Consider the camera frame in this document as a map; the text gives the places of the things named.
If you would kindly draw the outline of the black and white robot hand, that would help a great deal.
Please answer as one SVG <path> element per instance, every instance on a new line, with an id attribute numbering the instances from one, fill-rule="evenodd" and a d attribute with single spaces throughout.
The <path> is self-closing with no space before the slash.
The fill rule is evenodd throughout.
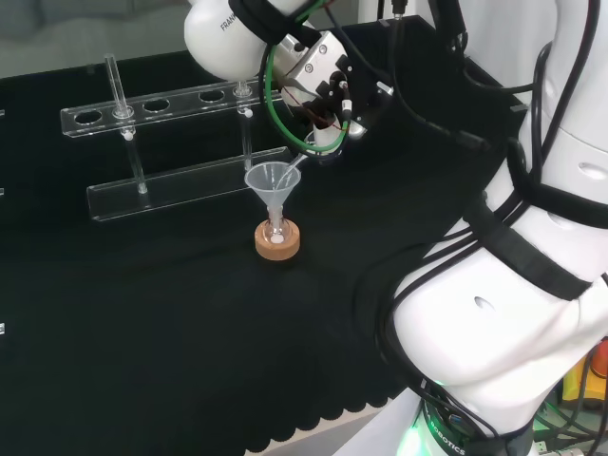
<path id="1" fill-rule="evenodd" d="M 305 137 L 304 142 L 314 146 L 329 146 L 339 139 L 339 120 L 333 117 L 331 126 L 320 128 L 316 125 L 313 130 Z M 335 162 L 343 155 L 343 152 L 351 143 L 359 141 L 365 134 L 367 129 L 357 121 L 351 121 L 350 129 L 347 138 L 337 147 L 329 152 L 315 152 L 310 150 L 314 155 L 313 161 L 321 165 L 329 165 Z"/>

